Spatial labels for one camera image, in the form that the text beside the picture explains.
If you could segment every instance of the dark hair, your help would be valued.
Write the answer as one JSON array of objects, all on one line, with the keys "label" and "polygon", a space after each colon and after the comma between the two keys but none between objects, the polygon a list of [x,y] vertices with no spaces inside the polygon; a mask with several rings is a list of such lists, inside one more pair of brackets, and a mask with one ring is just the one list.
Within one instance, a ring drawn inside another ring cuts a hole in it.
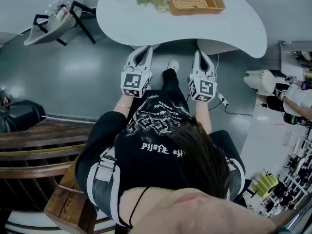
[{"label": "dark hair", "polygon": [[183,150],[184,174],[192,188],[226,198],[230,171],[224,152],[218,148],[203,126],[193,117],[170,133],[170,138]]},{"label": "dark hair", "polygon": [[293,204],[290,204],[290,205],[288,205],[288,209],[289,210],[292,210],[294,208],[294,203]]}]

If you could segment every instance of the buckle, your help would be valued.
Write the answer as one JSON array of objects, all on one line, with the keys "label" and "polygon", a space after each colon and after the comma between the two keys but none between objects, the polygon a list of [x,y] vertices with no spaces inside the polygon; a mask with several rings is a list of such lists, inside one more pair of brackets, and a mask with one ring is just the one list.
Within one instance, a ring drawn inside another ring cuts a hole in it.
[{"label": "buckle", "polygon": [[96,179],[109,182],[115,170],[116,161],[108,157],[101,157],[97,165]]}]

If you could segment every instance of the bracelet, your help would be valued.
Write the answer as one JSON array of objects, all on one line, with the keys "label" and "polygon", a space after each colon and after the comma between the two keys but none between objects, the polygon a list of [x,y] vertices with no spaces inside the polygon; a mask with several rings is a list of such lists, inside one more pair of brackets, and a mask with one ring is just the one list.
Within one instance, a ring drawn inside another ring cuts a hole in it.
[{"label": "bracelet", "polygon": [[118,105],[118,106],[121,106],[121,107],[131,108],[131,107],[128,107],[128,106],[125,106],[125,105],[119,104],[119,103],[117,103],[117,105]]}]

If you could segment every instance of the yellow object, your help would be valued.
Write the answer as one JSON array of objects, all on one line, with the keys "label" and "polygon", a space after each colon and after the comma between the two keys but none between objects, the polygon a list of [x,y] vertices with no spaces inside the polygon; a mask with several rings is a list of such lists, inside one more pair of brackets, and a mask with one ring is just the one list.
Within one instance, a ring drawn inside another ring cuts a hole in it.
[{"label": "yellow object", "polygon": [[223,0],[168,0],[174,16],[218,14],[225,9]]},{"label": "yellow object", "polygon": [[274,188],[278,184],[278,179],[275,175],[260,174],[260,181],[258,184],[252,184],[253,191],[256,192],[260,197],[268,197]]}]

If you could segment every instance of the white table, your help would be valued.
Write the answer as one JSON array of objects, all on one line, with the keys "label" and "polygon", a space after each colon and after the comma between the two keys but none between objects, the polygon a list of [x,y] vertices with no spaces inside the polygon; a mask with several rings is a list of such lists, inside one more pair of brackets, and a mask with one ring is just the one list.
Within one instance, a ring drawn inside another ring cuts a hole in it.
[{"label": "white table", "polygon": [[136,1],[98,1],[98,24],[114,41],[143,46],[178,39],[206,39],[212,42],[201,42],[199,46],[207,54],[241,49],[260,58],[266,52],[263,23],[245,0],[224,0],[226,9],[218,15],[178,17],[157,11],[151,4],[139,6]]}]

